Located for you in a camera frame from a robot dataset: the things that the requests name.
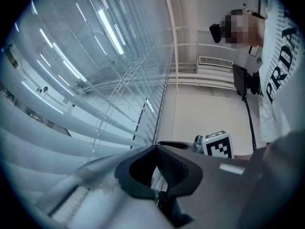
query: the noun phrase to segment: camera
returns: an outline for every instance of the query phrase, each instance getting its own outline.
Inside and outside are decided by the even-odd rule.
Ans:
[[[250,89],[252,94],[260,93],[260,79],[258,72],[250,75],[245,68],[233,64],[233,76],[236,92],[242,97],[243,101],[247,95],[247,89]]]
[[[215,43],[219,43],[221,41],[221,33],[219,24],[213,24],[210,26],[210,32],[213,36],[213,40]]]

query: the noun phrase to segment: dark gray surface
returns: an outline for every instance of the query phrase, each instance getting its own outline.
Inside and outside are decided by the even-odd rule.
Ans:
[[[244,160],[217,158],[170,146],[164,147],[195,162],[203,170],[203,179],[195,192],[190,196],[177,199],[182,213],[186,213],[194,219],[193,222],[186,224],[183,228],[235,228],[254,185],[247,179],[247,174],[251,175],[251,180],[256,180],[259,173],[255,170],[260,166],[261,160],[259,158],[257,160],[252,159],[248,163],[248,161]],[[76,186],[91,188],[89,192],[91,196],[96,193],[105,193],[105,187],[101,186],[101,184],[105,183],[106,179],[114,178],[114,171],[117,165],[122,160],[146,148],[148,147],[134,149],[128,153],[105,159],[97,159],[84,165],[75,174],[45,193],[37,202],[38,208],[45,213],[50,213]],[[240,167],[246,167],[248,164],[253,171],[247,173],[246,168],[243,175],[237,175],[220,170],[220,164],[231,164]],[[146,228],[156,228],[156,226],[174,228],[155,206],[154,201],[132,198],[120,188],[119,184],[115,185],[114,183],[113,188],[115,192],[111,199],[107,200],[107,206],[112,208],[111,219],[109,219],[110,215],[105,217],[101,214],[105,204],[103,203],[104,195],[100,194],[99,200],[94,200],[89,204],[90,212],[88,212],[88,209],[87,211],[81,210],[83,214],[79,213],[77,215],[79,218],[76,218],[76,220],[88,220],[87,228],[100,228],[101,226],[106,226],[106,228],[125,228],[127,226],[130,228],[142,228],[144,225]]]

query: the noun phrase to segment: wall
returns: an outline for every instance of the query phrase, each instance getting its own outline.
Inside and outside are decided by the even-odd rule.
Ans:
[[[248,103],[257,147],[264,147],[265,143],[260,142],[256,96],[249,96]],[[247,109],[234,91],[179,85],[172,140],[193,143],[196,135],[219,130],[230,132],[235,155],[252,153]]]
[[[167,85],[155,142],[171,141],[175,120],[176,85]]]

